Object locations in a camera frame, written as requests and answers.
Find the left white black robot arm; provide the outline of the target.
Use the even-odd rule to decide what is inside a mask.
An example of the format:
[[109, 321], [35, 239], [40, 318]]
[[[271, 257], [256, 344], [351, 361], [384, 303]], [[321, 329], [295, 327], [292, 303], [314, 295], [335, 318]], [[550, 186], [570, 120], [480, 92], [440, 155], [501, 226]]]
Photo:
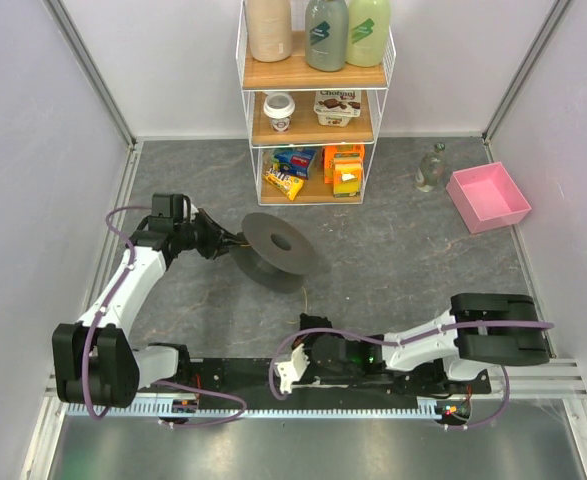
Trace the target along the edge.
[[189, 388], [193, 371], [187, 347], [156, 343], [136, 350], [129, 342], [133, 323], [181, 253], [195, 251], [213, 260], [247, 244], [184, 194], [156, 193], [145, 210], [132, 234], [114, 232], [125, 249], [104, 291], [77, 321], [59, 324], [52, 335], [58, 398], [85, 406], [94, 419], [129, 407], [139, 390], [156, 382], [171, 393]]

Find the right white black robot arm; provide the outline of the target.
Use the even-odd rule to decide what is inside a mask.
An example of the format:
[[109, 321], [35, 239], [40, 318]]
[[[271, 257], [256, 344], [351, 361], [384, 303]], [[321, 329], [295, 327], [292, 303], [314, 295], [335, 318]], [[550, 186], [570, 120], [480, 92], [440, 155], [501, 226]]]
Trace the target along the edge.
[[461, 293], [435, 319], [402, 332], [355, 337], [308, 315], [301, 327], [293, 344], [307, 362], [303, 384], [443, 397], [477, 389], [491, 366], [548, 363], [553, 326], [528, 295]]

